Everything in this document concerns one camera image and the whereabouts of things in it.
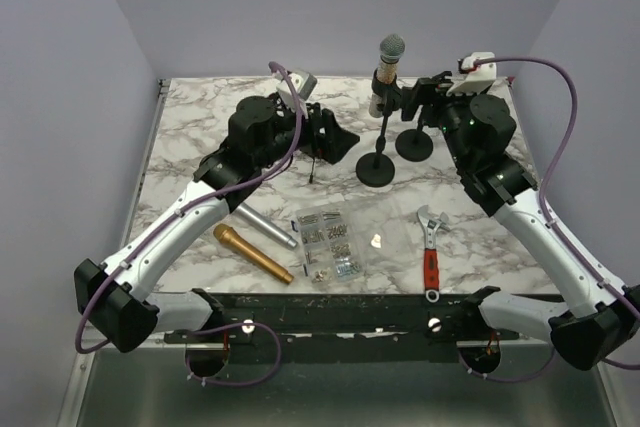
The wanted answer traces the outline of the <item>black round-base shock-mount stand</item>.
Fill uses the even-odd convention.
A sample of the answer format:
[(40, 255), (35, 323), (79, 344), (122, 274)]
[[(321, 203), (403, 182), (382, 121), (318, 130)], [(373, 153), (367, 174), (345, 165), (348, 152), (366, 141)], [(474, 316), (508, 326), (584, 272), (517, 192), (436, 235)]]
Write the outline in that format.
[(401, 132), (395, 140), (395, 149), (398, 155), (410, 162), (422, 162), (433, 153), (433, 141), (424, 132), (425, 122), (422, 116), (418, 117), (416, 127)]

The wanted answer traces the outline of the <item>black round-base clip stand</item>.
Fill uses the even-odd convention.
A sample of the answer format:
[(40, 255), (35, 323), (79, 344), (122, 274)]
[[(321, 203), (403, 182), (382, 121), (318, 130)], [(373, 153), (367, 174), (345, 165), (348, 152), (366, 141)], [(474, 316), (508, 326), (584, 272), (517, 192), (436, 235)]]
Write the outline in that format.
[(392, 113), (400, 109), (402, 94), (397, 85), (396, 74), (390, 81), (382, 81), (378, 79), (378, 70), (375, 70), (371, 87), (373, 93), (381, 98), (382, 124), (376, 139), (375, 150), (359, 158), (355, 172), (362, 184), (380, 188), (390, 184), (395, 175), (395, 165), (390, 157), (384, 153), (384, 149), (388, 121)]

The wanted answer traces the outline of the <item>cork-handle silver-head microphone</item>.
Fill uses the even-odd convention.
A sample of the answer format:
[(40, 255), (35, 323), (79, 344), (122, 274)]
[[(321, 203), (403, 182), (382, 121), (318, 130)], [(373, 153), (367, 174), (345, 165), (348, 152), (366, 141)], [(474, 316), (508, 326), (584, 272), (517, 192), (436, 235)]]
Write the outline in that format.
[(397, 33), (387, 35), (379, 44), (379, 63), (372, 79), (372, 95), (369, 114), (373, 118), (383, 116), (383, 99), (378, 94), (378, 84), (392, 84), (397, 77), (397, 64), (404, 55), (406, 44)]

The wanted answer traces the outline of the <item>grey microphone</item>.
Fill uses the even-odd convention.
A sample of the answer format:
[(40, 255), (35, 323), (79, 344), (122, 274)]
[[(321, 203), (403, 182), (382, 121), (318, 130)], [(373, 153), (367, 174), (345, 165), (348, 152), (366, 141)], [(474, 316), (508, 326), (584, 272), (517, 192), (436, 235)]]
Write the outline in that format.
[(298, 242), (290, 234), (285, 232), (272, 220), (260, 214), (248, 204), (240, 204), (234, 213), (250, 226), (265, 234), (268, 238), (277, 242), (281, 246), (286, 247), (289, 250), (294, 250), (298, 247)]

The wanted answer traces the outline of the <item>gold microphone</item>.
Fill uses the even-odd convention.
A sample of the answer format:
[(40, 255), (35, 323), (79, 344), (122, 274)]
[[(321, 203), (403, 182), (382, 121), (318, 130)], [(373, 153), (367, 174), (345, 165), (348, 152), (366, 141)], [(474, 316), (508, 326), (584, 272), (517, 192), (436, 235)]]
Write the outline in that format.
[(222, 246), (238, 254), (275, 279), (286, 285), (293, 282), (294, 276), (286, 268), (245, 240), (234, 228), (220, 223), (214, 227), (213, 234)]

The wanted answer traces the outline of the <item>black tripod microphone stand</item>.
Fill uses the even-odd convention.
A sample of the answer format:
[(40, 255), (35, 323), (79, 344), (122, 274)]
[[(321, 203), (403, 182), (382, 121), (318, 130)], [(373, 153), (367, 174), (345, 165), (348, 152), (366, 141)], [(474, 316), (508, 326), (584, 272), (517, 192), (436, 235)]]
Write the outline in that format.
[(313, 184), (315, 179), (315, 168), (317, 161), (322, 156), (322, 150), (320, 148), (318, 135), (322, 127), (321, 106), (319, 103), (311, 105), (311, 113), (308, 117), (308, 127), (310, 134), (310, 157), (312, 158), (312, 165), (309, 175), (309, 183)]

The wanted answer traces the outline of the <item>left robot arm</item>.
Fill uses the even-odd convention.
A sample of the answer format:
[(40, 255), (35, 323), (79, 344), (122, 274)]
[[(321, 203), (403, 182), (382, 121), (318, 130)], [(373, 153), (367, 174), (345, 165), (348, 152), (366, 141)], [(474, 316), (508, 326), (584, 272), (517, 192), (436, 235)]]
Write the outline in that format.
[(189, 331), (201, 342), (214, 340), (222, 319), (208, 295), (198, 289), (155, 295), (157, 282), (198, 237), (234, 212), (296, 151), (336, 164), (359, 140), (317, 103), (291, 111), (277, 94), (240, 100), (228, 119), (227, 137), (200, 161), (178, 199), (118, 252), (76, 267), (80, 325), (92, 325), (122, 353), (153, 333)]

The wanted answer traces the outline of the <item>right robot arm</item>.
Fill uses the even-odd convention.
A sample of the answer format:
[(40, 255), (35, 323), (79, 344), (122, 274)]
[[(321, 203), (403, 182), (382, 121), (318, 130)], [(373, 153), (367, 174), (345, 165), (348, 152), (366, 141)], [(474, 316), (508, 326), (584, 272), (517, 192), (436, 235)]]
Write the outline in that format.
[(572, 367), (589, 370), (639, 329), (639, 289), (612, 273), (577, 239), (544, 198), (543, 188), (507, 147), (516, 122), (506, 101), (448, 71), (399, 90), (403, 120), (420, 118), (444, 137), (465, 193), (536, 260), (560, 292), (538, 301), (486, 287), (460, 314), (469, 337), (510, 330), (549, 343)]

